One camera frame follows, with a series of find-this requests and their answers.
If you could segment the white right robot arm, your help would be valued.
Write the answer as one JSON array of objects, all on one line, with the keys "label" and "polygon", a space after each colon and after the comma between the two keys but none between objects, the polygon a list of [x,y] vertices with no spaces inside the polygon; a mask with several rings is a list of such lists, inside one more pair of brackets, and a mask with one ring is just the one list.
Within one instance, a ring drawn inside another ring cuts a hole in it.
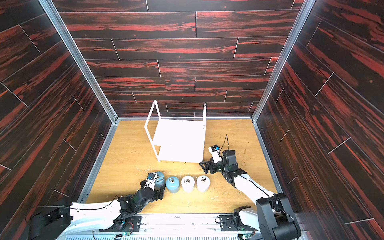
[{"label": "white right robot arm", "polygon": [[234,150],[209,148],[212,157],[201,162],[206,174],[220,172],[235,189],[245,194],[255,205],[236,208],[231,216],[220,215],[222,231],[252,232],[261,240],[297,240],[302,231],[292,206],[283,193],[275,194],[256,183],[239,168]]}]

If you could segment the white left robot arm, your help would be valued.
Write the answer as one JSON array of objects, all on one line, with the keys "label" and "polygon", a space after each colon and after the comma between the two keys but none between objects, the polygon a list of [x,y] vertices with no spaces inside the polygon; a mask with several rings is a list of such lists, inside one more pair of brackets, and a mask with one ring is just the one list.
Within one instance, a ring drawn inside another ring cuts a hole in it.
[{"label": "white left robot arm", "polygon": [[110,202],[79,204],[59,201],[55,206],[38,206],[29,220],[30,240],[56,240],[59,237],[85,231],[117,233],[125,237],[138,232],[140,212],[149,203],[162,200],[164,178],[147,179],[135,193],[115,197]]}]

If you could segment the teal tea canister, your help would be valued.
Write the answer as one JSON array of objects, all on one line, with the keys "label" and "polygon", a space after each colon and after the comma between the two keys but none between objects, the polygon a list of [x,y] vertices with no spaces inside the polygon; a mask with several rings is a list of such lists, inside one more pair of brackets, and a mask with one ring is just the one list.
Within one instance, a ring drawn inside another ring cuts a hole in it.
[{"label": "teal tea canister", "polygon": [[175,194],[180,190],[180,180],[177,177],[169,177],[166,181],[166,187],[170,193]]},{"label": "teal tea canister", "polygon": [[160,189],[162,186],[165,185],[166,179],[162,172],[156,172],[157,178],[155,183],[155,188]]}]

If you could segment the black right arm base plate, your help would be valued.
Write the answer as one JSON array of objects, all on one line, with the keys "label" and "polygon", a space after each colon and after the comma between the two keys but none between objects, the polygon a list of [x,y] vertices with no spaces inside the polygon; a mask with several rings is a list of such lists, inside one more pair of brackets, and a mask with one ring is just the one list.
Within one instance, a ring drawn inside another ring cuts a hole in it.
[{"label": "black right arm base plate", "polygon": [[246,227],[237,224],[232,215],[219,215],[217,219],[218,221],[216,221],[216,223],[220,226],[221,232],[240,232],[247,230]]}]

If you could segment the white tea canister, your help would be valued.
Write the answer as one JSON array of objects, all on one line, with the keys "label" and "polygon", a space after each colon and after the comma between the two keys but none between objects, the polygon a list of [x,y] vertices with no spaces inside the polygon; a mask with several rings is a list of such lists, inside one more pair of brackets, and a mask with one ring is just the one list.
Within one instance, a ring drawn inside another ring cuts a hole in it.
[{"label": "white tea canister", "polygon": [[195,179],[192,176],[185,176],[181,180],[183,191],[191,193],[195,189]]},{"label": "white tea canister", "polygon": [[198,191],[205,193],[209,189],[211,181],[207,176],[202,175],[197,178],[196,184]]}]

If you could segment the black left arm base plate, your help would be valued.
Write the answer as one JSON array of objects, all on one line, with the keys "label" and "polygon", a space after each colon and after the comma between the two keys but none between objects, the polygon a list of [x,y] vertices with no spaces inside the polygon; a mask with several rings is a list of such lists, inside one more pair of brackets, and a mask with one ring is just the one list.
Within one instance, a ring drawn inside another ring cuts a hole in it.
[{"label": "black left arm base plate", "polygon": [[114,220],[113,224],[107,228],[99,229],[102,233],[135,233],[140,231],[142,216],[132,216],[124,220]]}]

